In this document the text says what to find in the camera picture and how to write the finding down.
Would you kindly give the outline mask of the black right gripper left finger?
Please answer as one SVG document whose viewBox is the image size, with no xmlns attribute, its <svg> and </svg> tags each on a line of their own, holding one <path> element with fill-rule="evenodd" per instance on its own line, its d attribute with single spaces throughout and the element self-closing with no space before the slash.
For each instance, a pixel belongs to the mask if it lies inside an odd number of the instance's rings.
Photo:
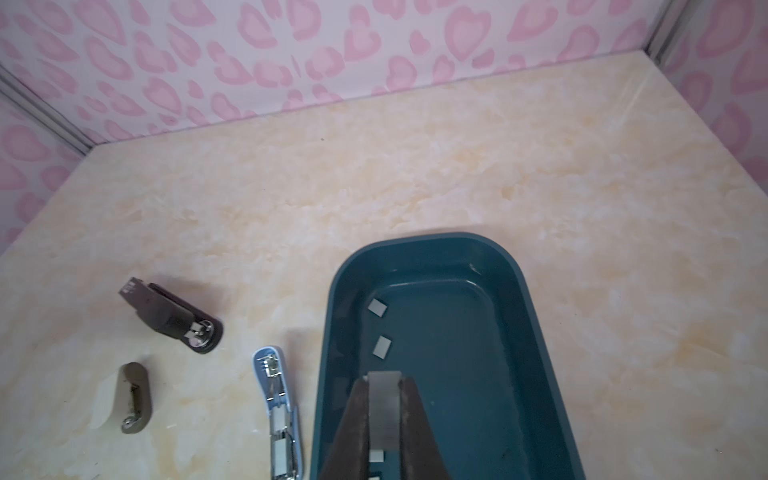
<svg viewBox="0 0 768 480">
<path fill-rule="evenodd" d="M 351 390 L 319 479 L 368 479 L 369 453 L 369 384 L 359 378 Z"/>
</svg>

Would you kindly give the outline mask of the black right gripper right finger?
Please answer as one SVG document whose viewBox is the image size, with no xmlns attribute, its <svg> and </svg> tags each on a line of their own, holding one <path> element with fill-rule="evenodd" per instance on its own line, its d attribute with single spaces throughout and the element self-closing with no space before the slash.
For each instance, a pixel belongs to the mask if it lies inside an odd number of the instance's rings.
<svg viewBox="0 0 768 480">
<path fill-rule="evenodd" d="M 400 477 L 449 480 L 434 433 L 413 378 L 400 382 Z"/>
</svg>

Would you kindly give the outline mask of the black long stapler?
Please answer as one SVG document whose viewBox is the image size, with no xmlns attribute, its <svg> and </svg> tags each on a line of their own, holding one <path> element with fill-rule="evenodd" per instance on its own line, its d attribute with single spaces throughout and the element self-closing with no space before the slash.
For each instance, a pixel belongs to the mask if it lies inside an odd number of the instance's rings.
<svg viewBox="0 0 768 480">
<path fill-rule="evenodd" d="M 224 327 L 218 319 L 156 283 L 132 277 L 119 295 L 152 330 L 182 342 L 195 353 L 211 352 L 223 337 Z"/>
</svg>

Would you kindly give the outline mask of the light blue mini stapler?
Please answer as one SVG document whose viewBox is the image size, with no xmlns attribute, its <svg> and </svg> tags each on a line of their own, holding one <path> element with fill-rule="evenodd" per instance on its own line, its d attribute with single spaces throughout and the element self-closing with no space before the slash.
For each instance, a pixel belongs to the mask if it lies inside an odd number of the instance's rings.
<svg viewBox="0 0 768 480">
<path fill-rule="evenodd" d="M 270 478 L 301 479 L 303 455 L 299 410 L 291 400 L 283 352 L 276 346 L 264 346 L 253 354 L 252 363 L 269 421 Z"/>
</svg>

